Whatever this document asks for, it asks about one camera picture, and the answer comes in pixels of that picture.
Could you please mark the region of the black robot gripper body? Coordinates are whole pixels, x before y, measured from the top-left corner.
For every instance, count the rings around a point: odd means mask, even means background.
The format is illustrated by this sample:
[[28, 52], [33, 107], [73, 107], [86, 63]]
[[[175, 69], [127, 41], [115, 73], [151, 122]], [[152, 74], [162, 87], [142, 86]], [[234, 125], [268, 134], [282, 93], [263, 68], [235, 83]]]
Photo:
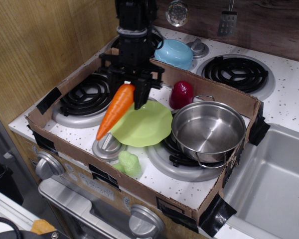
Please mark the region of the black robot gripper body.
[[125, 81], [134, 83], [138, 78], [150, 82], [151, 88], [160, 89], [162, 85], [161, 76], [164, 72], [150, 62], [153, 45], [151, 42], [152, 32], [144, 36], [119, 35], [120, 48], [111, 48], [111, 53], [102, 53], [102, 70], [121, 73]]

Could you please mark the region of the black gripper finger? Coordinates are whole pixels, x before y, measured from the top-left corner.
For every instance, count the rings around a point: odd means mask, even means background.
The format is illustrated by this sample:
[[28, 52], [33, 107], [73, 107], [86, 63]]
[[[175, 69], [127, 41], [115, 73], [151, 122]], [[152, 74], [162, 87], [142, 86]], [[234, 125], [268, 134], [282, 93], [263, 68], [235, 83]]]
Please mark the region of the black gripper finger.
[[119, 87], [124, 83], [124, 78], [121, 73], [109, 72], [108, 73], [108, 85], [110, 95], [114, 96]]
[[144, 104], [147, 103], [151, 84], [148, 80], [138, 78], [134, 82], [135, 90], [134, 90], [134, 103], [135, 110], [139, 110]]

